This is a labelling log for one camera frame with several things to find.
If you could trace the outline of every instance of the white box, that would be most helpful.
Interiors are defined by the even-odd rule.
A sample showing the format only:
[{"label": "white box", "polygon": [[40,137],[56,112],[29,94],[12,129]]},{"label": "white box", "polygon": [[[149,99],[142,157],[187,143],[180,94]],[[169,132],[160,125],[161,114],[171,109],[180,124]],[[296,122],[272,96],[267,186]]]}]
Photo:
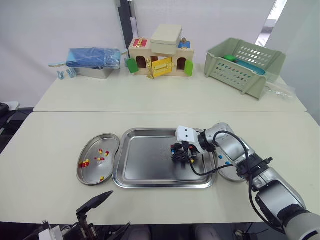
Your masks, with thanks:
[{"label": "white box", "polygon": [[175,55],[181,40],[181,25],[160,24],[151,37],[151,51],[156,54]]}]

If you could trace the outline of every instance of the white table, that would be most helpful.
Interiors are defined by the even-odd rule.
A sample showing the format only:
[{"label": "white table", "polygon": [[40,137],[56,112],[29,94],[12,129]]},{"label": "white table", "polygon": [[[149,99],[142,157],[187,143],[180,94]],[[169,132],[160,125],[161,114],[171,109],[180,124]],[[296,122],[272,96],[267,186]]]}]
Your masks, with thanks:
[{"label": "white table", "polygon": [[[35,112],[305,112],[298,98],[285,100],[273,94],[261,100],[212,77],[195,64],[192,77],[130,74],[114,70],[107,79],[84,76],[57,79]],[[285,84],[281,77],[277,80]]]},{"label": "white table", "polygon": [[[7,104],[9,107],[9,111],[16,111],[18,110],[20,103],[17,101],[5,101],[3,102],[4,104]],[[6,121],[7,123],[9,123],[11,121],[11,119],[14,117],[14,115],[12,115],[11,117],[8,118],[8,120]],[[4,132],[5,128],[0,128],[0,135]]]},{"label": "white table", "polygon": [[189,224],[257,222],[246,183],[222,177],[206,189],[123,189],[110,179],[86,186],[76,178],[79,155],[100,134],[137,127],[209,128],[228,123],[320,214],[320,131],[306,112],[106,113],[35,112],[0,155],[0,221],[52,224],[76,222],[76,209],[114,190],[88,213],[94,224]]}]

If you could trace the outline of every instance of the white wall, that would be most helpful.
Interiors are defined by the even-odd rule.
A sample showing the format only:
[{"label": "white wall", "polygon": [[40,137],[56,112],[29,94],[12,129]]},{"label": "white wall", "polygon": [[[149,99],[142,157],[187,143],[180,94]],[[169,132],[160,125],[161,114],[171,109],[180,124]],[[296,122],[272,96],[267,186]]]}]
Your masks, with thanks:
[{"label": "white wall", "polygon": [[0,1],[0,102],[34,107],[69,48],[125,48],[113,0]]},{"label": "white wall", "polygon": [[134,0],[139,37],[151,37],[159,24],[182,25],[205,63],[207,50],[228,38],[255,43],[275,0]]},{"label": "white wall", "polygon": [[281,70],[285,82],[320,124],[320,19],[319,0],[288,0],[266,43],[286,53]]}]

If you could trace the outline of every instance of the window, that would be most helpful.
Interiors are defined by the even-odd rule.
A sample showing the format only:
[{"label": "window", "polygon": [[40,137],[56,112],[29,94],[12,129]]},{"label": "window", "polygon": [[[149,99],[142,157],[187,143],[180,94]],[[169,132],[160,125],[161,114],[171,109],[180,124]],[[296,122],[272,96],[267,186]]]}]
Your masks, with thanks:
[{"label": "window", "polygon": [[151,57],[151,62],[155,62],[155,61],[158,61],[158,57],[157,56],[152,56]]},{"label": "window", "polygon": [[185,59],[184,57],[178,58],[178,60],[176,61],[176,69],[177,70],[185,70],[186,61],[187,61],[187,59]]},{"label": "window", "polygon": [[138,68],[140,69],[147,68],[146,59],[143,56],[137,56],[135,60],[136,60],[136,64],[138,65]]}]

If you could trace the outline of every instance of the kidney-shaped metal dish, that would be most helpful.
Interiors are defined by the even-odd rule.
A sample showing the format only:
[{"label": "kidney-shaped metal dish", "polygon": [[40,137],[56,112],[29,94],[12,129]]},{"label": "kidney-shaped metal dish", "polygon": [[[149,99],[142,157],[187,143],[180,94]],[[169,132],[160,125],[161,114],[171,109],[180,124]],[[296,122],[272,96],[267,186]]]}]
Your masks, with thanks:
[{"label": "kidney-shaped metal dish", "polygon": [[[119,138],[110,133],[91,139],[82,150],[76,165],[76,176],[79,181],[85,185],[97,185],[107,181],[114,169],[114,159],[119,144]],[[84,162],[88,160],[88,166],[84,166]]]},{"label": "kidney-shaped metal dish", "polygon": [[[171,145],[177,142],[175,128],[133,128],[121,139],[115,158],[113,180],[122,188],[207,188],[216,173],[197,176],[189,164],[173,162]],[[215,168],[213,156],[198,154],[193,164],[198,173]]]}]

